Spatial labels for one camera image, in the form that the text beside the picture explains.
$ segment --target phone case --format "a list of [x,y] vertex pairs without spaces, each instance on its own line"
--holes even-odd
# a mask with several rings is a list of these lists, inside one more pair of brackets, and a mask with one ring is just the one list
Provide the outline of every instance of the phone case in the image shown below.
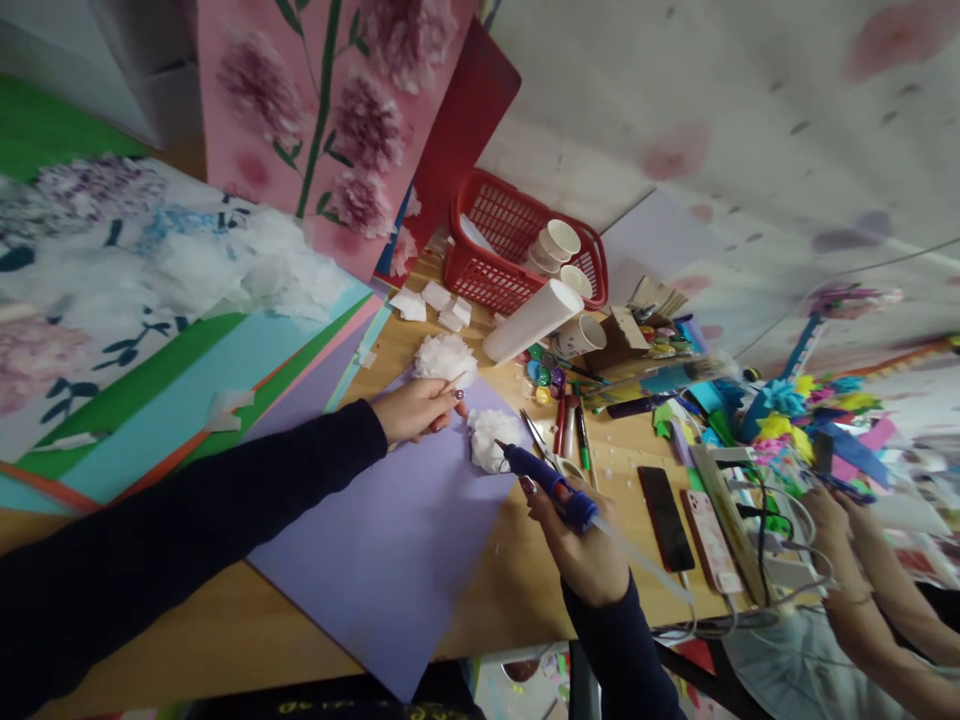
[[693,530],[703,573],[707,576],[710,587],[726,595],[743,592],[743,582],[733,564],[710,497],[705,492],[695,490],[681,490],[680,497]]

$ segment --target blue paper flower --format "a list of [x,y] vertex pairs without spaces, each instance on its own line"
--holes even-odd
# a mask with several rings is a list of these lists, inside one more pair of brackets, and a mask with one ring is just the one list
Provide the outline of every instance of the blue paper flower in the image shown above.
[[830,382],[830,387],[837,391],[837,395],[860,392],[861,385],[863,385],[863,378],[859,377],[842,377]]
[[764,407],[787,417],[797,417],[805,412],[803,396],[794,392],[793,383],[786,380],[771,380],[760,391],[764,398]]

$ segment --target flower painting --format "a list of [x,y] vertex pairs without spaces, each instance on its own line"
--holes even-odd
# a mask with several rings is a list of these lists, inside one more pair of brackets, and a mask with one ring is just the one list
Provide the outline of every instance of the flower painting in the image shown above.
[[475,0],[199,6],[207,173],[302,218],[362,280],[450,82]]

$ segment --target purple paper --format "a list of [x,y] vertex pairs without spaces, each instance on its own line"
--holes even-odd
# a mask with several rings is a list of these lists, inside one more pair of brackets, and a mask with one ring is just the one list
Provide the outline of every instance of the purple paper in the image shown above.
[[[514,415],[483,380],[466,393],[470,408]],[[402,444],[248,560],[410,702],[514,482],[470,461],[466,422],[454,415],[449,428]]]

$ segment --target cable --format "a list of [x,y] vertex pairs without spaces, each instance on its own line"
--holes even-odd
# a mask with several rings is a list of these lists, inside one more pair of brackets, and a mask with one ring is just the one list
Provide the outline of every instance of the cable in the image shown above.
[[817,290],[820,290],[821,288],[826,287],[826,286],[829,285],[830,283],[836,281],[838,278],[841,278],[841,277],[843,277],[844,275],[853,275],[854,273],[864,272],[864,271],[866,271],[866,270],[874,270],[875,268],[886,267],[887,265],[895,265],[895,264],[897,264],[897,263],[899,263],[899,262],[904,262],[905,260],[912,260],[912,259],[914,259],[914,258],[920,257],[921,255],[927,255],[928,253],[936,252],[937,250],[942,250],[943,248],[949,247],[950,245],[954,245],[954,244],[956,244],[956,243],[958,243],[958,242],[960,242],[960,238],[954,238],[953,240],[948,240],[948,241],[945,242],[945,243],[940,243],[939,245],[936,245],[936,246],[934,246],[934,247],[932,247],[932,248],[928,248],[928,249],[926,249],[926,250],[921,250],[921,251],[919,251],[919,252],[911,253],[910,255],[904,255],[903,257],[900,257],[900,258],[895,258],[895,259],[893,259],[893,260],[885,260],[884,262],[874,263],[873,265],[866,265],[866,266],[864,266],[864,267],[862,267],[862,268],[856,268],[856,269],[854,269],[854,270],[844,270],[843,272],[837,273],[837,274],[834,275],[833,277],[830,277],[830,278],[824,280],[822,283],[818,283],[817,285],[814,285],[812,288],[810,288],[810,290],[808,290],[808,291],[803,295],[803,297],[800,298],[799,301],[797,301],[797,303],[796,303],[793,307],[791,307],[791,308],[790,308],[789,310],[787,310],[783,315],[781,315],[779,318],[777,318],[777,320],[776,320],[770,327],[768,327],[766,330],[764,330],[762,333],[760,333],[760,335],[757,336],[757,338],[756,338],[753,342],[751,342],[751,343],[750,343],[749,345],[747,345],[745,348],[743,348],[742,350],[740,350],[736,355],[734,355],[734,359],[739,358],[741,355],[745,354],[748,350],[750,350],[754,345],[756,345],[758,342],[760,342],[761,340],[763,340],[763,338],[765,338],[767,335],[769,335],[770,332],[771,332],[775,327],[777,327],[777,325],[779,325],[779,324],[782,323],[784,320],[786,320],[788,317],[790,317],[791,315],[793,315],[793,314],[797,311],[797,308],[801,307],[804,303],[806,303],[806,302],[811,298],[811,296],[812,296],[815,292],[817,292]]

